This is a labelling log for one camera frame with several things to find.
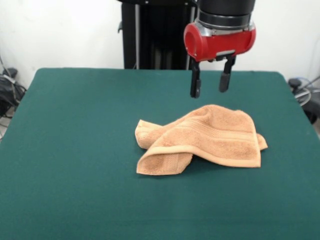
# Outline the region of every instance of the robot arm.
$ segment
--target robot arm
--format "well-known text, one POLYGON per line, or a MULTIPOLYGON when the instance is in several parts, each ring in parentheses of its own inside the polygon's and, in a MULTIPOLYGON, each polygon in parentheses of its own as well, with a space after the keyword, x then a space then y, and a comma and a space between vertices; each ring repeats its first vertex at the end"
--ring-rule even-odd
POLYGON ((184 45, 192 59, 191 97, 200 95, 202 61, 226 59, 219 90, 228 90, 236 56, 249 51, 256 39, 254 5, 255 0, 198 0, 197 19, 184 29, 184 45))

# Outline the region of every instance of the orange towel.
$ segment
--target orange towel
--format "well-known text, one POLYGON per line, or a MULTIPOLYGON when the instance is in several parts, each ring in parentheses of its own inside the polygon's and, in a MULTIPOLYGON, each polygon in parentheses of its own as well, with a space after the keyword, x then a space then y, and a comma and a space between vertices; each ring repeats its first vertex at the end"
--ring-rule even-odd
POLYGON ((203 106, 165 126, 140 120, 135 137, 148 149, 136 169, 145 175, 179 174, 193 154, 224 166, 257 168, 260 150, 268 147, 249 115, 218 105, 203 106))

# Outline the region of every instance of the black cable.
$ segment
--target black cable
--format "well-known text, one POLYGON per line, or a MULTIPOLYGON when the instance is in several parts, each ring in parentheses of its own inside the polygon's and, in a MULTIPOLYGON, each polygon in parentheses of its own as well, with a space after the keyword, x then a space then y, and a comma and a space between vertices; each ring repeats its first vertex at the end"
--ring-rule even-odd
POLYGON ((295 94, 298 94, 299 92, 301 92, 301 90, 305 89, 306 87, 312 85, 314 82, 318 81, 320 79, 320 76, 317 76, 315 79, 313 79, 312 81, 306 83, 304 86, 301 86, 296 92, 295 94))

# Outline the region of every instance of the table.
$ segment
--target table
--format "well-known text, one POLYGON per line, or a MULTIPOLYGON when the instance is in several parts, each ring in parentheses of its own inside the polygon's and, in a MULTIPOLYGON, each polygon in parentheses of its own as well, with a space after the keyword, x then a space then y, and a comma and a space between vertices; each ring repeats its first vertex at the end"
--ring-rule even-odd
POLYGON ((0 144, 1 240, 301 240, 320 235, 319 139, 276 72, 40 69, 0 144), (136 174, 139 119, 206 104, 251 115, 261 168, 194 157, 180 175, 136 174))

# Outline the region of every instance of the cable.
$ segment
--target cable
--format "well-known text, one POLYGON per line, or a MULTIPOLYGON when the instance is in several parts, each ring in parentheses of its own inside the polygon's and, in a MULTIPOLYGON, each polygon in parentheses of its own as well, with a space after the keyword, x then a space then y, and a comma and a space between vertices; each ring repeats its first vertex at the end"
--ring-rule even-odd
POLYGON ((307 89, 307 88, 303 88, 305 90, 305 92, 302 92, 300 94, 294 95, 295 99, 301 98, 305 95, 309 95, 311 94, 311 92, 307 89))
POLYGON ((1 54, 0 54, 0 63, 1 63, 1 66, 3 67, 3 69, 8 73, 9 77, 11 78, 10 72, 9 72, 8 69, 5 67, 4 62, 2 61, 1 54))
MULTIPOLYGON (((296 99, 298 99, 298 98, 301 98, 301 97, 303 97, 303 96, 305 96, 305 95, 308 95, 309 92, 302 92, 302 93, 300 93, 300 94, 298 94, 298 95, 295 95, 294 97, 295 97, 296 99)), ((311 93, 312 93, 312 94, 320 93, 320 89, 313 90, 313 91, 311 91, 311 93)))
POLYGON ((302 106, 304 106, 304 105, 306 105, 309 101, 310 101, 310 99, 311 99, 311 96, 312 96, 312 94, 311 94, 311 92, 310 92, 310 90, 309 89, 307 89, 307 88, 303 88, 306 92, 303 92, 303 93, 300 93, 300 94, 297 94, 297 95, 295 95, 294 97, 295 97, 295 99, 299 99, 299 98, 301 98, 301 97, 304 97, 305 95, 308 95, 308 97, 307 97, 307 99, 306 100, 304 100, 303 102, 300 102, 300 106, 302 107, 302 106))
POLYGON ((311 82, 308 78, 305 78, 305 77, 298 76, 298 77, 296 77, 296 78, 299 79, 299 80, 305 80, 305 81, 307 81, 308 83, 311 82))
POLYGON ((310 86, 310 85, 313 84, 314 82, 318 81, 319 79, 320 79, 320 76, 317 76, 317 77, 316 77, 315 79, 313 79, 311 82, 309 82, 309 83, 305 84, 304 86, 300 87, 300 88, 298 89, 298 91, 296 92, 296 94, 299 93, 301 90, 305 89, 306 87, 310 86))

